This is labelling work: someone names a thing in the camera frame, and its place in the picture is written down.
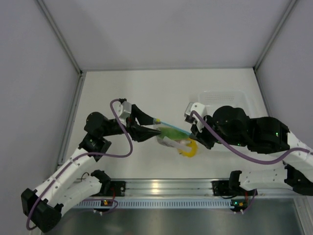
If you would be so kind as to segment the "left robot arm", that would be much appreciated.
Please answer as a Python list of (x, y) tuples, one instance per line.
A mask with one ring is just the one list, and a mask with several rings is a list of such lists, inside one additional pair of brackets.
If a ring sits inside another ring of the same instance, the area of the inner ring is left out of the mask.
[[(75, 180), (102, 157), (126, 158), (133, 152), (133, 142), (143, 142), (160, 135), (151, 129), (154, 117), (141, 111), (125, 99), (117, 99), (117, 109), (111, 108), (114, 118), (108, 119), (99, 112), (88, 115), (84, 130), (86, 135), (72, 156), (48, 179), (34, 189), (27, 188), (21, 194), (22, 211), (27, 216), (26, 228), (38, 228), (43, 233), (53, 230), (72, 207), (90, 196), (104, 196), (111, 189), (111, 178), (102, 170), (95, 170), (74, 185)], [(111, 142), (105, 138), (124, 134), (130, 150), (124, 155), (107, 153)]]

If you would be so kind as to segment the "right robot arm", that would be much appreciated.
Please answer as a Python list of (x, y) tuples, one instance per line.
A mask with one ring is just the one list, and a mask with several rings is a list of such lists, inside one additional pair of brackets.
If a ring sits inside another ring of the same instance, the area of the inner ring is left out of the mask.
[(209, 115), (201, 103), (189, 103), (185, 120), (190, 138), (207, 149), (220, 144), (237, 156), (259, 165), (281, 165), (258, 171), (235, 170), (228, 180), (214, 181), (215, 196), (254, 195), (258, 189), (284, 188), (313, 194), (313, 150), (287, 125), (273, 117), (250, 118), (242, 108), (222, 106)]

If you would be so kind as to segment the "clear zip top bag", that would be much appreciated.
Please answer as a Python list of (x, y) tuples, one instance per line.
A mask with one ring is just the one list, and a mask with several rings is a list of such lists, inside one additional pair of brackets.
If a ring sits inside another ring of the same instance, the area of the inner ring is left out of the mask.
[(195, 140), (190, 138), (190, 132), (158, 118), (154, 119), (154, 128), (161, 132), (160, 135), (156, 136), (156, 141), (162, 146), (175, 148), (180, 155), (188, 158), (197, 154), (198, 145)]

